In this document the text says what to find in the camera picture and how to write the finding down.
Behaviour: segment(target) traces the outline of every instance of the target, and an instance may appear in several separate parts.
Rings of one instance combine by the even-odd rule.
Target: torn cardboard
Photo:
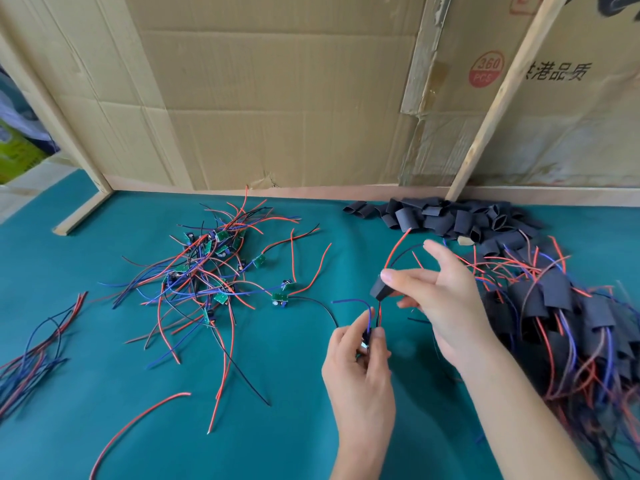
[[[384,184],[424,1],[0,0],[0,22],[107,178]]]
[[[402,184],[452,183],[541,1],[451,1]],[[639,13],[567,2],[470,184],[640,186]]]

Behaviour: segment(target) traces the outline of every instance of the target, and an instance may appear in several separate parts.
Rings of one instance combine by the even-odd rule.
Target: wooden stick
[[[89,214],[100,207],[102,202],[111,197],[112,194],[113,191],[96,193],[96,195],[84,202],[84,204],[82,204],[73,214],[60,222],[57,227],[54,227],[53,233],[58,235],[68,235],[82,221],[84,221],[89,216]]]
[[[507,75],[502,81],[500,89],[498,89],[498,94],[496,94],[493,99],[480,129],[478,129],[478,133],[476,133],[476,138],[469,147],[469,151],[464,161],[462,161],[462,165],[460,165],[458,174],[449,188],[447,200],[457,200],[460,196],[469,177],[471,177],[471,174],[476,168],[482,152],[489,143],[489,140],[491,140],[493,133],[495,133],[498,123],[507,111],[520,83],[529,70],[529,67],[531,67],[533,59],[538,53],[551,25],[553,25],[565,2],[566,0],[542,1],[538,13],[529,26],[529,30],[527,30],[524,40],[522,44],[520,44],[516,56],[513,58],[511,67],[509,67]]]
[[[57,144],[82,166],[100,192],[112,192],[107,179],[89,158],[58,104],[20,53],[2,20],[0,20],[0,61],[9,76],[25,92],[25,98],[42,120],[45,128],[53,134]]]

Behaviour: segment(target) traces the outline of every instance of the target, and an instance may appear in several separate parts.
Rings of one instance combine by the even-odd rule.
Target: bundle of wires
[[[0,366],[0,422],[20,408],[44,377],[67,361],[61,357],[62,335],[80,312],[85,297],[86,292],[78,295],[76,303],[65,311],[44,319],[31,333],[24,353]],[[44,326],[53,326],[55,330],[32,346],[36,333]]]
[[[144,340],[144,348],[146,349],[156,335],[161,336],[167,350],[158,359],[149,363],[148,369],[160,364],[169,355],[173,357],[176,363],[180,364],[177,348],[185,339],[197,330],[208,329],[210,331],[216,345],[223,352],[223,373],[207,434],[212,432],[218,405],[225,390],[225,383],[232,365],[256,396],[270,406],[269,402],[251,384],[234,361],[235,301],[251,310],[255,310],[255,306],[251,304],[251,298],[254,294],[267,294],[269,303],[278,306],[285,306],[292,299],[314,301],[324,307],[337,326],[331,311],[324,304],[313,298],[299,296],[300,293],[311,288],[316,281],[320,274],[324,257],[331,244],[324,250],[313,279],[306,286],[300,286],[296,280],[294,241],[316,233],[319,230],[319,226],[316,225],[299,235],[294,235],[294,229],[292,229],[291,233],[287,233],[286,238],[268,244],[258,256],[246,259],[242,256],[245,239],[253,233],[263,235],[260,224],[271,220],[294,225],[300,222],[299,217],[273,215],[273,208],[264,206],[265,200],[254,208],[245,210],[246,200],[245,193],[244,202],[240,208],[228,203],[234,209],[233,213],[206,207],[206,211],[213,214],[216,222],[215,227],[206,228],[204,227],[204,222],[199,227],[182,226],[188,230],[184,235],[185,240],[181,241],[172,236],[172,239],[180,243],[182,247],[182,251],[179,254],[149,266],[142,266],[144,269],[130,283],[110,285],[124,288],[123,291],[117,294],[113,302],[114,308],[119,306],[124,298],[132,292],[137,292],[144,298],[142,305],[154,308],[155,320],[150,332],[126,342],[132,343]],[[246,274],[256,268],[265,266],[266,254],[281,244],[291,245],[292,279],[283,280],[281,278],[266,287],[248,281]],[[142,287],[148,285],[151,285],[152,288],[155,287],[156,290],[150,295],[141,290]],[[225,343],[219,329],[223,310],[228,311],[231,329],[230,344]],[[165,319],[170,314],[179,316],[176,316],[176,320],[173,322],[165,323]],[[172,344],[170,341],[171,336],[184,330],[186,332],[182,338]]]
[[[640,473],[613,447],[626,438],[640,458],[640,420],[632,412],[639,402],[640,312],[613,286],[578,284],[553,236],[522,233],[522,242],[517,249],[474,246],[459,257],[478,282],[494,332],[572,437],[592,446],[607,478],[615,468],[627,477]]]

